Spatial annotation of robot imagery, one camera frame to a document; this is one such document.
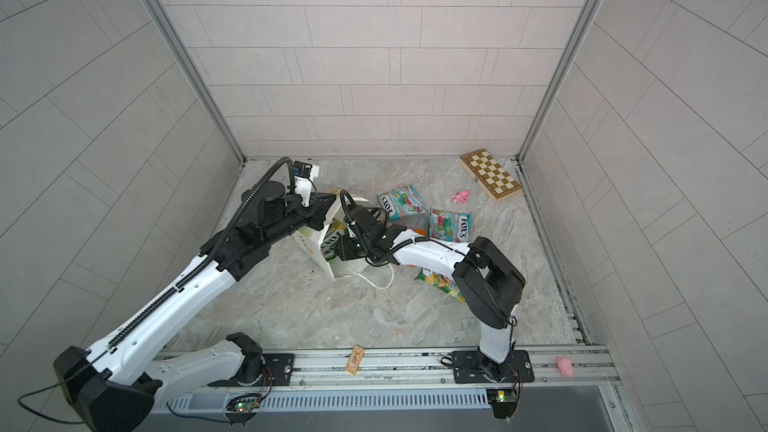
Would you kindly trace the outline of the illustrated white paper bag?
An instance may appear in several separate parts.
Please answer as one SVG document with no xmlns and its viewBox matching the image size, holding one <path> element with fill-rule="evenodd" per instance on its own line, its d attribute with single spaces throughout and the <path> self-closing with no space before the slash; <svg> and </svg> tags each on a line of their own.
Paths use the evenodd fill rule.
<svg viewBox="0 0 768 432">
<path fill-rule="evenodd" d="M 348 253 L 342 257 L 342 245 L 346 245 L 351 234 L 344 222 L 344 214 L 337 194 L 330 194 L 329 205 L 319 205 L 319 229 L 304 226 L 292 237 L 299 248 L 305 252 L 331 279 L 358 277 L 377 290 L 388 289 L 394 281 L 394 269 L 389 265 L 390 279 L 386 285 L 377 285 L 363 275 L 363 271 L 371 266 L 362 257 Z"/>
</svg>

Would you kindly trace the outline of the green Fox's spring candy bag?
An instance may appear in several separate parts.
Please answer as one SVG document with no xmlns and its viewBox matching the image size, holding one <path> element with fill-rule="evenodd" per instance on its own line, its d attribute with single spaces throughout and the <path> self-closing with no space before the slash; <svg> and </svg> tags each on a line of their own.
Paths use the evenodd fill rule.
<svg viewBox="0 0 768 432">
<path fill-rule="evenodd" d="M 330 262 L 338 256 L 338 243 L 345 235 L 346 227 L 343 224 L 337 221 L 333 221 L 330 224 L 320 244 L 322 256 L 326 261 Z"/>
</svg>

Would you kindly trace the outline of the yellow green candy bag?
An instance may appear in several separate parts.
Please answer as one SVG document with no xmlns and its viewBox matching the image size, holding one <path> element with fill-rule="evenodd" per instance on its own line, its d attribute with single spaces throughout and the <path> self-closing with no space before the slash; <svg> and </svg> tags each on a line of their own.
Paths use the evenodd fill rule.
<svg viewBox="0 0 768 432">
<path fill-rule="evenodd" d="M 465 302 L 465 298 L 460 292 L 458 285 L 445 275 L 422 269 L 417 274 L 416 279 L 434 286 L 441 292 L 453 297 L 461 303 Z"/>
</svg>

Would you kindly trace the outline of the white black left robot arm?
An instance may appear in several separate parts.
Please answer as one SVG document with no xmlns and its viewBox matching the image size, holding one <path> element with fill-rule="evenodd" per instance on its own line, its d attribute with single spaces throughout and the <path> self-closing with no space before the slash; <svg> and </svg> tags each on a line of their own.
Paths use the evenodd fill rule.
<svg viewBox="0 0 768 432">
<path fill-rule="evenodd" d="M 316 165 L 284 157 L 242 196 L 226 227 L 139 312 L 88 348 L 54 361 L 63 396 L 91 431 L 132 431 L 170 399 L 214 382 L 265 385 L 262 348 L 247 334 L 169 362 L 158 352 L 208 303 L 231 288 L 271 247 L 303 227 L 320 231 L 336 197 L 318 193 Z"/>
</svg>

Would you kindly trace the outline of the teal Fox's mint candy bag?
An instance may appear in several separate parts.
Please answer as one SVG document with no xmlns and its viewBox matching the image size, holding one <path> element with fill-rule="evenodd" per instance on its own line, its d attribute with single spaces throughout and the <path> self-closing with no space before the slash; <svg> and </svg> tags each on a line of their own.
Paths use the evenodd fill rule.
<svg viewBox="0 0 768 432">
<path fill-rule="evenodd" d="M 381 194 L 378 200 L 392 221 L 429 211 L 429 207 L 412 185 Z"/>
</svg>

